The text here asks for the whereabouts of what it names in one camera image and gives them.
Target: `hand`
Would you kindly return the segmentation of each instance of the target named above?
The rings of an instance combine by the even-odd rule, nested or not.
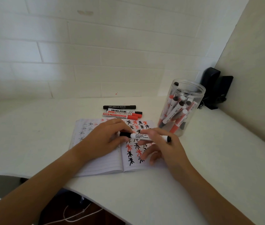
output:
[[[139,145],[155,143],[144,151],[143,155],[141,155],[142,160],[152,154],[149,163],[153,165],[157,159],[163,158],[172,176],[178,181],[181,179],[182,174],[192,167],[179,138],[175,134],[160,128],[142,130],[141,133],[148,134],[152,141],[139,140]],[[160,135],[170,136],[171,142],[167,143]]]
[[[119,131],[132,133],[132,130],[119,118],[110,119],[99,124],[89,133],[89,135],[73,147],[78,149],[87,160],[92,160],[104,156],[113,151],[119,144],[129,141],[127,136],[118,136],[114,140],[112,137]]]

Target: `clear plastic jar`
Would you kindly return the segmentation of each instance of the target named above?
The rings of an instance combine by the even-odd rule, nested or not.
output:
[[[158,127],[177,136],[183,135],[205,92],[204,86],[193,81],[173,80]]]

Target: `black marker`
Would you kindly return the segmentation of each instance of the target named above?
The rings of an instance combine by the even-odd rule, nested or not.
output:
[[[130,105],[130,106],[103,106],[103,109],[108,109],[108,108],[113,108],[113,109],[136,109],[136,105]]]
[[[152,140],[147,134],[120,132],[120,136],[127,136],[128,138],[139,139],[139,140]],[[170,136],[161,136],[165,141],[171,142]]]

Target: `left hand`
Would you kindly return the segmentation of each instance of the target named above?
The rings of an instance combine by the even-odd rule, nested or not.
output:
[[[119,131],[133,133],[131,128],[119,118],[110,119],[99,124],[89,135],[73,147],[87,160],[96,159],[113,151],[122,142],[129,141],[127,136],[118,136],[111,140]]]

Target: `right hand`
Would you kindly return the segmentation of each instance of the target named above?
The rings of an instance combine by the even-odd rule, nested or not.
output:
[[[179,138],[175,134],[160,128],[142,130],[140,133],[148,134],[152,141],[139,140],[138,145],[144,145],[152,142],[155,143],[144,151],[143,155],[141,155],[142,160],[152,154],[149,163],[153,165],[157,159],[163,158],[172,176],[178,181],[180,181],[184,173],[192,168],[186,152],[180,143]],[[167,143],[161,135],[170,136],[171,142]]]

